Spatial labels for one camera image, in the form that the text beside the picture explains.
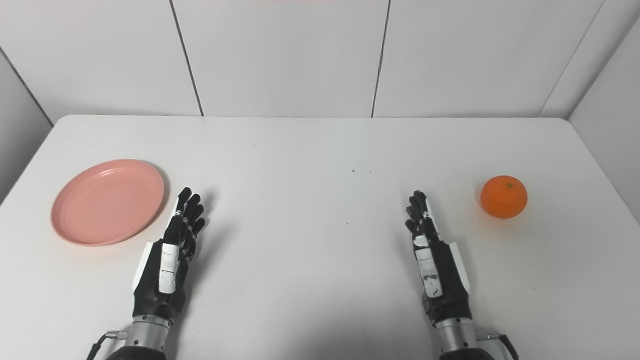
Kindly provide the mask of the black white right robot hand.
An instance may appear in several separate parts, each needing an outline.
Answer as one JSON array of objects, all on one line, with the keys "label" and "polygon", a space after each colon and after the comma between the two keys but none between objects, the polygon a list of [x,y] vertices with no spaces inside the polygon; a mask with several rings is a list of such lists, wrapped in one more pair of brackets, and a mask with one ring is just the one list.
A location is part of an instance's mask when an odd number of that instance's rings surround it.
[{"label": "black white right robot hand", "polygon": [[406,212],[406,227],[423,284],[423,304],[431,323],[473,319],[470,294],[454,256],[454,245],[441,239],[426,194],[414,191]]}]

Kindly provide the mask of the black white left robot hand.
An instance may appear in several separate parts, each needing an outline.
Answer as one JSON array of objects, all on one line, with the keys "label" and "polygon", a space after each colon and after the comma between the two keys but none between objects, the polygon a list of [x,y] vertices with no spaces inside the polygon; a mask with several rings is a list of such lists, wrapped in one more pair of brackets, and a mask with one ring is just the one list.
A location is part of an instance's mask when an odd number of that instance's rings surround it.
[{"label": "black white left robot hand", "polygon": [[178,195],[166,230],[147,243],[134,280],[133,318],[154,316],[174,323],[186,306],[186,279],[206,227],[202,198],[190,187]]}]

